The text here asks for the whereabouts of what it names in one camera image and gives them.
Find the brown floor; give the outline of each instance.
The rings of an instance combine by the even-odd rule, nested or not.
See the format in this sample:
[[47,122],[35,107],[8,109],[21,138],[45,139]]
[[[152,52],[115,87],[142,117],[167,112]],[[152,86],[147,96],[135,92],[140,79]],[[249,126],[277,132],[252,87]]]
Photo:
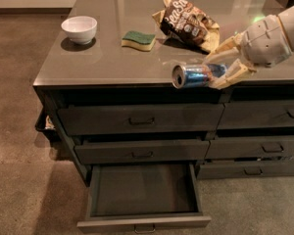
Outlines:
[[[81,234],[75,226],[87,189],[74,165],[55,161],[58,149],[34,128],[41,105],[31,84],[63,19],[0,15],[0,235]],[[212,217],[208,227],[156,234],[294,234],[294,177],[205,180],[198,186],[204,214]]]

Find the bowl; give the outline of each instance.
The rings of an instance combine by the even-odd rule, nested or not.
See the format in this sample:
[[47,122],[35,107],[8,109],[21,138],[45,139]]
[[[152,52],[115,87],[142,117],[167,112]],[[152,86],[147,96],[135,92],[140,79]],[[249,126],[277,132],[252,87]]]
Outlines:
[[87,44],[96,35],[97,21],[91,17],[78,16],[65,20],[61,28],[72,42]]

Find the cabinet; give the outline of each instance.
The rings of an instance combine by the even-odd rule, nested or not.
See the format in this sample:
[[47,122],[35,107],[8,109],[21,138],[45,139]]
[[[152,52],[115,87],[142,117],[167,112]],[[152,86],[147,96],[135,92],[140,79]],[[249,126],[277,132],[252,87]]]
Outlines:
[[[192,0],[216,14],[228,37],[265,0],[214,1]],[[43,115],[89,187],[77,225],[85,233],[205,227],[211,218],[196,179],[294,175],[294,57],[224,90],[176,90],[176,60],[203,54],[155,29],[148,19],[162,7],[162,0],[77,0],[70,17],[96,18],[96,38],[78,46],[60,32],[34,82]],[[246,16],[233,24],[237,14]],[[151,28],[151,52],[121,47],[128,30]]]

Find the chip bag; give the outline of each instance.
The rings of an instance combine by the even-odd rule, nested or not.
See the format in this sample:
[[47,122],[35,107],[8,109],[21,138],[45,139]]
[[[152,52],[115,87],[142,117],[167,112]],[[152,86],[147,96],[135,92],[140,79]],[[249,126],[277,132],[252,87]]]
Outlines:
[[186,0],[163,0],[166,9],[152,15],[157,26],[165,35],[191,47],[212,52],[219,46],[219,25],[206,13]]

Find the aluminum can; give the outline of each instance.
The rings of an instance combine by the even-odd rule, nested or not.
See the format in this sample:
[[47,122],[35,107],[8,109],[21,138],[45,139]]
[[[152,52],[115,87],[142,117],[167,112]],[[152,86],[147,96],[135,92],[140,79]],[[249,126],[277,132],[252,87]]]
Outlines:
[[226,65],[178,65],[172,70],[172,84],[175,88],[203,87],[225,74]]

